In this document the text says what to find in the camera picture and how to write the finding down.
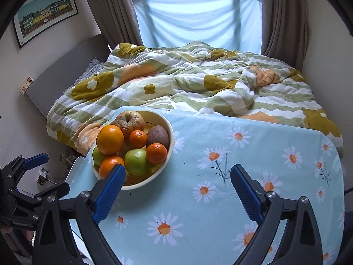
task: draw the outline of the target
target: gray curtain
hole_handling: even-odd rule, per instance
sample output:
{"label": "gray curtain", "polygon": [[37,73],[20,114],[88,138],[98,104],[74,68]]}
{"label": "gray curtain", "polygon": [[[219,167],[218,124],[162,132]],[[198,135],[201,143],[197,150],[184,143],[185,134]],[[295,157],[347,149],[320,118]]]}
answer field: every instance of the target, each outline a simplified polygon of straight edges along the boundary
{"label": "gray curtain", "polygon": [[119,43],[142,45],[132,0],[87,0],[99,29],[113,49]]}
{"label": "gray curtain", "polygon": [[306,53],[306,0],[262,0],[261,54],[302,69]]}

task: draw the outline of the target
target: curtain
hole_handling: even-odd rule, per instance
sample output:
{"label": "curtain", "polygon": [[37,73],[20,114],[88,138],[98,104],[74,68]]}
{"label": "curtain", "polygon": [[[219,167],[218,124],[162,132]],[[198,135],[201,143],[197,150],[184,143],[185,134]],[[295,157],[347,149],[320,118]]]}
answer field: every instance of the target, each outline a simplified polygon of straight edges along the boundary
{"label": "curtain", "polygon": [[261,54],[302,69],[306,53],[306,0],[262,0]]}
{"label": "curtain", "polygon": [[261,0],[134,0],[147,47],[212,47],[261,52]]}
{"label": "curtain", "polygon": [[87,0],[101,33],[113,49],[119,43],[142,45],[132,0]]}

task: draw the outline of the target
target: green apple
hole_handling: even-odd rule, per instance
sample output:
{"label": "green apple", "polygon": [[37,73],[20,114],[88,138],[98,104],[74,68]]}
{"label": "green apple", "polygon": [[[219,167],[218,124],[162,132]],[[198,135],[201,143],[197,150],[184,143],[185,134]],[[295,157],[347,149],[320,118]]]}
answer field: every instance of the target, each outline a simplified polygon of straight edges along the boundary
{"label": "green apple", "polygon": [[147,160],[146,151],[143,149],[129,150],[125,155],[126,170],[136,176],[142,176],[149,172],[149,162]]}
{"label": "green apple", "polygon": [[101,166],[103,159],[105,158],[105,154],[101,153],[98,147],[95,147],[92,152],[93,163],[97,166]]}

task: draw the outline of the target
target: wall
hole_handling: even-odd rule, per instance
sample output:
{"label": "wall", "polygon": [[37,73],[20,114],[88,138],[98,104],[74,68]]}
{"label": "wall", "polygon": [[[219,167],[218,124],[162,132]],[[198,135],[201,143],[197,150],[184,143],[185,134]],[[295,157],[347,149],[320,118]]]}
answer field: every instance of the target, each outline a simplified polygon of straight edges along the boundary
{"label": "wall", "polygon": [[[327,0],[308,1],[308,51],[303,74],[314,95],[341,130],[345,187],[353,187],[353,37]],[[346,196],[353,210],[353,193]]]}
{"label": "wall", "polygon": [[[86,0],[75,0],[79,14],[42,32],[19,49],[13,25],[0,40],[0,166],[15,157],[34,156],[45,152],[49,163],[45,168],[59,178],[64,164],[59,161],[63,144],[48,137],[46,120],[19,85],[27,75],[36,79],[41,72],[80,42],[98,34],[99,28]],[[42,190],[37,186],[38,171],[29,171],[19,188],[31,193]]]}

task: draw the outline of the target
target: floral tablecloth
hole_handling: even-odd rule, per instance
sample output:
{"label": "floral tablecloth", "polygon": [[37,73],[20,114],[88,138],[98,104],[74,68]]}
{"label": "floral tablecloth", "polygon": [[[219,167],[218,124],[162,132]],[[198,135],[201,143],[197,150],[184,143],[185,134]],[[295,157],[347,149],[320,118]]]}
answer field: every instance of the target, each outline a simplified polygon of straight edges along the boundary
{"label": "floral tablecloth", "polygon": [[[138,109],[121,107],[112,119]],[[326,136],[262,121],[150,110],[170,121],[175,146],[165,170],[139,189],[121,191],[99,224],[123,265],[233,264],[257,227],[230,182],[234,164],[241,164],[267,191],[290,199],[307,196],[317,218],[324,264],[334,262],[343,233],[343,176]],[[96,182],[89,153],[68,197]],[[74,220],[71,226],[81,236]],[[264,264],[273,259],[284,226],[282,221]]]}

